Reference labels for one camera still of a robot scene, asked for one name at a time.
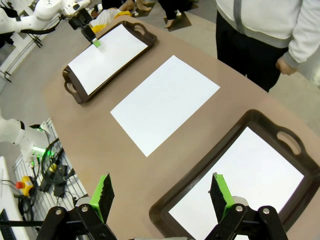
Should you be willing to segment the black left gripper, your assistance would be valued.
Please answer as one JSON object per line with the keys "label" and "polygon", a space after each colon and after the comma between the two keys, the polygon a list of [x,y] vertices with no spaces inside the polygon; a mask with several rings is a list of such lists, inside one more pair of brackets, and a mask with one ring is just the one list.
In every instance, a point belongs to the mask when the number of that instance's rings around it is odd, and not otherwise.
{"label": "black left gripper", "polygon": [[96,48],[98,48],[101,43],[96,38],[96,34],[90,28],[89,24],[92,21],[91,15],[87,11],[79,11],[75,16],[70,18],[68,21],[69,25],[74,29],[82,28],[81,33],[83,36],[92,43]]}

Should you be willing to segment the green-tipped right gripper left finger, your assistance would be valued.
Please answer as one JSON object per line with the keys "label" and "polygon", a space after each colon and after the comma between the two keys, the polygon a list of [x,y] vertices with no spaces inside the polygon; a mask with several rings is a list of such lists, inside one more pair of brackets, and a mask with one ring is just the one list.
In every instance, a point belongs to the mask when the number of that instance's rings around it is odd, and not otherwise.
{"label": "green-tipped right gripper left finger", "polygon": [[52,207],[37,235],[38,240],[76,240],[87,236],[90,240],[115,240],[117,237],[107,226],[115,194],[110,174],[100,177],[92,197],[82,198],[71,210]]}

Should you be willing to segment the green-tipped right gripper right finger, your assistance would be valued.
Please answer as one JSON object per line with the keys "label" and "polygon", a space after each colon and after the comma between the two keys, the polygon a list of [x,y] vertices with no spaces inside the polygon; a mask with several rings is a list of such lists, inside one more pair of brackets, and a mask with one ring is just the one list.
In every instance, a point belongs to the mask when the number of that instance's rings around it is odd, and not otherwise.
{"label": "green-tipped right gripper right finger", "polygon": [[222,174],[212,175],[209,190],[218,224],[207,240],[234,240],[246,236],[250,240],[286,240],[287,234],[276,209],[270,205],[253,210],[236,203]]}

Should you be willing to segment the person's left hand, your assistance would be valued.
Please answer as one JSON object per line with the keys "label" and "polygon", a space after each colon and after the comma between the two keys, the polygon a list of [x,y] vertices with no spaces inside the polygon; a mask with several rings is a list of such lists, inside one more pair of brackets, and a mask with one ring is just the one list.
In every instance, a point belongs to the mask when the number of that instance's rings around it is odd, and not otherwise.
{"label": "person's left hand", "polygon": [[286,63],[286,61],[285,61],[285,59],[284,59],[283,56],[280,57],[280,58],[277,60],[275,66],[276,66],[276,68],[280,71],[281,74],[287,75],[287,76],[290,76],[290,75],[292,75],[292,74],[294,74],[294,73],[296,73],[296,72],[298,71],[297,68],[294,68],[294,67],[289,66],[289,65]]}

